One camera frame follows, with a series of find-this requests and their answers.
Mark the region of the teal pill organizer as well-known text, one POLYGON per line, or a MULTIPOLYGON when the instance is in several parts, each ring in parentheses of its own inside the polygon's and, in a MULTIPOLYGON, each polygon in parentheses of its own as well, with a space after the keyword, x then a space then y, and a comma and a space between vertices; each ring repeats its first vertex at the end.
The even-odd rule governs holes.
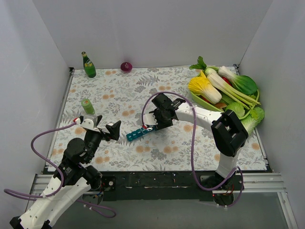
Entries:
POLYGON ((126 135, 126 138, 129 142, 133 141, 133 140, 136 140, 140 137, 142 137, 143 135, 151 132, 154 130, 154 127, 153 126, 142 126, 141 128, 135 130, 135 131, 132 131, 131 133, 128 133, 126 135))

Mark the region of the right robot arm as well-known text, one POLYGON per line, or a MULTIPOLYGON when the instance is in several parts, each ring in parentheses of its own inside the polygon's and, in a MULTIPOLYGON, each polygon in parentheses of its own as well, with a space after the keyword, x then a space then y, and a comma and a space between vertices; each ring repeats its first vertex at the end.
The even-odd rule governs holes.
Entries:
POLYGON ((245 145, 249 136, 235 112, 216 112, 192 105, 183 96, 178 96, 172 101, 167 93, 156 93, 150 101, 155 109, 148 114, 142 114, 142 123, 146 126, 154 126, 161 130, 173 125, 173 120, 186 121, 200 126, 213 134, 214 142, 220 152, 220 161, 215 172, 213 186, 210 188, 201 185, 196 179, 197 185, 206 191, 215 189, 228 189, 233 184, 233 176, 238 169, 236 166, 240 149, 245 145))

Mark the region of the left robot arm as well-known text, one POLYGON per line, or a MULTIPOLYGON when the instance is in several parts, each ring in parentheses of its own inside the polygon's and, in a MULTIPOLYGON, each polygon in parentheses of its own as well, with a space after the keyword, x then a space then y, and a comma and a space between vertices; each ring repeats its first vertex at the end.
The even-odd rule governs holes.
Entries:
POLYGON ((14 229, 51 229, 59 217, 86 192, 114 188, 115 178, 103 178, 90 162, 101 141, 117 141, 121 122, 106 125, 106 131, 98 127, 102 116, 87 114, 74 119, 73 124, 86 131, 85 137, 73 138, 64 150, 59 166, 55 167, 49 183, 39 196, 22 195, 5 190, 7 194, 33 201, 33 205, 21 216, 13 217, 14 229))

